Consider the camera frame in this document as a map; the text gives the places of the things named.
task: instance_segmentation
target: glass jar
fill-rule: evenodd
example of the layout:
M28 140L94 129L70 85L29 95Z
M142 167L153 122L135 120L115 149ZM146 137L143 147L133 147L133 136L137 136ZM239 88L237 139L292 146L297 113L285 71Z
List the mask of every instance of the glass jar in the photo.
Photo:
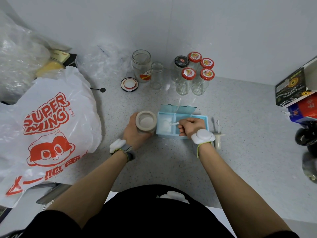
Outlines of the glass jar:
M209 81L215 77L215 73L208 68L204 68L200 71L200 75L194 80L192 86L192 92L196 96L202 95L208 88Z
M172 73L172 81L178 82L182 78L182 71L189 65L189 60L185 56L177 56L174 59L174 72Z
M192 87L193 79L196 77L196 72L192 68L184 68L182 78L176 84L176 92L180 95L188 94Z
M188 59L189 59L188 68L192 68L196 71L202 59L201 54L199 52L191 52L188 54Z
M132 67L135 78L139 82L151 79L151 54L146 50L136 50L132 54Z
M196 70L196 73L200 73L201 70L203 70L204 68L208 68L208 69L212 69L215 65L214 61L210 58L203 58L200 63L200 65L198 66L198 69Z
M160 89L163 84L164 65L161 62L154 62L151 65L150 86L153 89Z

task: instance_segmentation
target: hand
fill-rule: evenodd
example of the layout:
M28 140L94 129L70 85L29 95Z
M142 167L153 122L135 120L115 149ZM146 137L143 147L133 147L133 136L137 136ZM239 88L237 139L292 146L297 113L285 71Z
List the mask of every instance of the hand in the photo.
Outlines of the hand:
M133 150L137 150L142 146L142 144L153 134L152 133L144 133L141 134L138 132L138 128L135 124L135 118L138 113L132 114L130 117L129 123L124 129L123 139L126 140L126 143L131 145Z
M189 139L200 129L205 129L205 121L203 119L187 118L179 121L180 136L187 136Z

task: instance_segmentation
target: light blue plastic box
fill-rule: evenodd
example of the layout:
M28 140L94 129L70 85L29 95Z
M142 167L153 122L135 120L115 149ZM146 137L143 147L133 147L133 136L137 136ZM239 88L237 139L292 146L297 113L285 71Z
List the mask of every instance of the light blue plastic box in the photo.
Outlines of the light blue plastic box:
M178 107L171 104L167 104L167 105L161 104L161 109L158 112L156 134L160 138L188 139L187 136L179 136L179 129L177 128L177 125L172 125L171 130L169 129L167 132L164 131L164 129L166 129L166 123L164 124L164 127L163 127L164 120L170 120L171 118L172 118L172 123L175 123L181 119L190 118L190 117L203 119L205 121L206 129L209 130L208 116L192 114L195 110L196 110L196 107L191 107L191 106Z

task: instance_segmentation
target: red printed logo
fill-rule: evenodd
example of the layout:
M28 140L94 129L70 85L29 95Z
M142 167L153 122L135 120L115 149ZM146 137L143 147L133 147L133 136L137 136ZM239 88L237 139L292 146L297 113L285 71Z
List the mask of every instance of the red printed logo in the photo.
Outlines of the red printed logo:
M41 136L29 146L29 166L55 166L66 160L75 150L75 145L68 142L65 135L57 130Z
M58 128L69 120L69 114L65 107L70 103L65 94L58 93L47 103L32 111L25 117L23 128L24 135L48 132Z

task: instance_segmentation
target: black jar lid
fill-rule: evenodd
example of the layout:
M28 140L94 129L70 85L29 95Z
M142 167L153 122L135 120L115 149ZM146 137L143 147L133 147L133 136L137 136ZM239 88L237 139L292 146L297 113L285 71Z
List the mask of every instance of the black jar lid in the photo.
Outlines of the black jar lid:
M177 56L174 59L174 63L179 68L187 68L189 65L189 60L186 56L181 55L181 56Z

